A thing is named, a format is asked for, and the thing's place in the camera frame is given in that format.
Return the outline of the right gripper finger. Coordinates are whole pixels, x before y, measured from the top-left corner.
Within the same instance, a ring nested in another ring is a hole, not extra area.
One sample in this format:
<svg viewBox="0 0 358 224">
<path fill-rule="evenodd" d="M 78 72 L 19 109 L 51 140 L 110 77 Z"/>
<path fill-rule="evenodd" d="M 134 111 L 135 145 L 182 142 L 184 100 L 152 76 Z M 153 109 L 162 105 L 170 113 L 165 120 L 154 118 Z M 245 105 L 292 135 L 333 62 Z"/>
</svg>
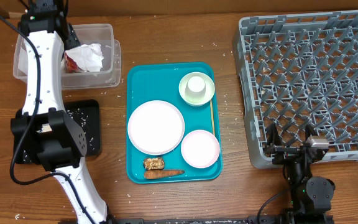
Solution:
<svg viewBox="0 0 358 224">
<path fill-rule="evenodd" d="M 312 125 L 307 124 L 305 126 L 305 141 L 303 143 L 304 146 L 316 146 L 319 143 L 319 136 L 317 132 L 314 130 Z"/>
<path fill-rule="evenodd" d="M 266 132 L 268 138 L 266 142 L 266 146 L 279 146 L 282 147 L 282 139 L 278 133 L 277 126 L 275 123 L 272 123 Z"/>
</svg>

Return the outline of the white napkin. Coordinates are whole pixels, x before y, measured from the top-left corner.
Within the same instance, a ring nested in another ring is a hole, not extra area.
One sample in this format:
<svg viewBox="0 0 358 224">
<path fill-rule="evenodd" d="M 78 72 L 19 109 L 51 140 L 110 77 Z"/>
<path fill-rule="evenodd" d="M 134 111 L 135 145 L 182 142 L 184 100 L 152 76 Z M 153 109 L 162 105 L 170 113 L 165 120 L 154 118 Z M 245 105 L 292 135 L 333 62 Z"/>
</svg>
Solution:
<svg viewBox="0 0 358 224">
<path fill-rule="evenodd" d="M 66 51 L 83 57 L 82 63 L 80 63 L 79 66 L 83 67 L 86 72 L 101 71 L 104 59 L 101 44 L 83 44 Z"/>
</svg>

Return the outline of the red snack wrapper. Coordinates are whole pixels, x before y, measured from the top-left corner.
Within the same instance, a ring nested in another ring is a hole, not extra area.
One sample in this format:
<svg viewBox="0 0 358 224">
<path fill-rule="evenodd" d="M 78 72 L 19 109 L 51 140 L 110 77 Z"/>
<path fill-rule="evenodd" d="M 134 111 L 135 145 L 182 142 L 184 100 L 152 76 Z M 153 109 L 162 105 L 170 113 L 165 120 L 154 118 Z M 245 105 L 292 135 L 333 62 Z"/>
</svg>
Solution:
<svg viewBox="0 0 358 224">
<path fill-rule="evenodd" d="M 67 73 L 80 73 L 86 72 L 86 70 L 79 66 L 82 63 L 83 57 L 78 54 L 69 53 L 65 51 L 63 54 L 65 70 Z"/>
</svg>

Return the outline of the rice pile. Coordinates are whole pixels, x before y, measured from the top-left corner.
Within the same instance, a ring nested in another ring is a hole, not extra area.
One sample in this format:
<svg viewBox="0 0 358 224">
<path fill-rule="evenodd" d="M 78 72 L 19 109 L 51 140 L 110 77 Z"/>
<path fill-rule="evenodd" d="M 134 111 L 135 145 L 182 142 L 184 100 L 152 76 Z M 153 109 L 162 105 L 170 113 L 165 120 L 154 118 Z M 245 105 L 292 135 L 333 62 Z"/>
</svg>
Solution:
<svg viewBox="0 0 358 224">
<path fill-rule="evenodd" d="M 88 102 L 71 102 L 65 105 L 66 116 L 70 124 L 76 124 L 83 132 L 77 136 L 80 138 L 80 144 L 86 146 L 87 156 L 97 156 L 101 152 L 101 128 L 99 106 L 95 103 L 93 106 Z M 41 132 L 42 126 L 48 125 L 49 109 L 39 107 L 34 119 L 32 129 L 24 139 L 22 145 L 23 154 L 19 157 L 23 160 L 29 160 L 30 151 L 35 149 L 37 152 L 42 150 L 42 144 L 49 140 L 62 139 L 67 142 L 68 139 L 60 134 L 54 134 L 51 127 L 46 132 Z"/>
</svg>

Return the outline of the white cup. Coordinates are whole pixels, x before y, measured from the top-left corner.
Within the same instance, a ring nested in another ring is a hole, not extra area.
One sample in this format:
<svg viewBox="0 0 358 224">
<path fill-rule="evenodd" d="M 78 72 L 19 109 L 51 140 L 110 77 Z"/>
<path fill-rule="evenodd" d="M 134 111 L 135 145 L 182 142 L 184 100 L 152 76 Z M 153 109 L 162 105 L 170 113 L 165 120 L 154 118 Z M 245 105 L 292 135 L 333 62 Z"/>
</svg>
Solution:
<svg viewBox="0 0 358 224">
<path fill-rule="evenodd" d="M 206 90 L 204 79 L 199 76 L 191 77 L 186 84 L 186 90 L 191 95 L 203 95 Z"/>
</svg>

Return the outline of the large white plate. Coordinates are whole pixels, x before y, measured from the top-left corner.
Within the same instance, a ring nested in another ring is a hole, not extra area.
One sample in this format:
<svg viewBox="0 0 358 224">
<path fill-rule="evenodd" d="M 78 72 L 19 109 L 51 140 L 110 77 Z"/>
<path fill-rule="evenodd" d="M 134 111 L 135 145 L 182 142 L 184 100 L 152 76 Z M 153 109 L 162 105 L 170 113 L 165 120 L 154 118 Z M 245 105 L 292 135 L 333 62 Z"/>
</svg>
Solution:
<svg viewBox="0 0 358 224">
<path fill-rule="evenodd" d="M 127 123 L 127 133 L 137 150 L 158 156 L 179 145 L 185 133 L 185 120 L 173 104 L 152 100 L 132 112 Z"/>
</svg>

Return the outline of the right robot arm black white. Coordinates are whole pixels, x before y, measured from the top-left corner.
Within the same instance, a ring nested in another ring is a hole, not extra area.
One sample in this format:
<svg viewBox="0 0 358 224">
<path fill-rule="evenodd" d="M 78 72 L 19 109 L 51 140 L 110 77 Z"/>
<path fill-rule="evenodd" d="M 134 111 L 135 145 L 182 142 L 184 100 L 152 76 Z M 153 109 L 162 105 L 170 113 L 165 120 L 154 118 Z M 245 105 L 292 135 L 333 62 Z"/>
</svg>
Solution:
<svg viewBox="0 0 358 224">
<path fill-rule="evenodd" d="M 336 186 L 330 179 L 314 176 L 311 165 L 322 160 L 329 150 L 328 140 L 319 136 L 309 124 L 305 126 L 305 142 L 299 147 L 284 144 L 276 125 L 267 130 L 267 142 L 264 152 L 273 155 L 274 165 L 283 166 L 283 175 L 289 188 L 268 199 L 259 209 L 257 223 L 286 224 L 334 224 L 334 218 L 326 212 L 331 209 L 331 200 Z M 291 208 L 281 214 L 262 216 L 262 211 L 271 201 L 290 193 Z"/>
</svg>

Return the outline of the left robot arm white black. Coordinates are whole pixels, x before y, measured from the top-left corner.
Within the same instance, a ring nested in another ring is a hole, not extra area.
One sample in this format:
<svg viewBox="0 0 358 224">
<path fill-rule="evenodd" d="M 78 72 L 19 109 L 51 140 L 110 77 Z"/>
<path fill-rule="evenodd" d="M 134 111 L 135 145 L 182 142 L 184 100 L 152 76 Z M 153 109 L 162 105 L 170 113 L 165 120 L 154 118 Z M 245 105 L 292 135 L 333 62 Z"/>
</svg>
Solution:
<svg viewBox="0 0 358 224">
<path fill-rule="evenodd" d="M 14 154 L 9 174 L 19 185 L 59 181 L 77 223 L 115 223 L 86 166 L 82 127 L 63 104 L 63 53 L 78 45 L 63 1 L 29 1 L 16 31 L 27 56 L 27 92 L 21 115 L 11 119 Z"/>
</svg>

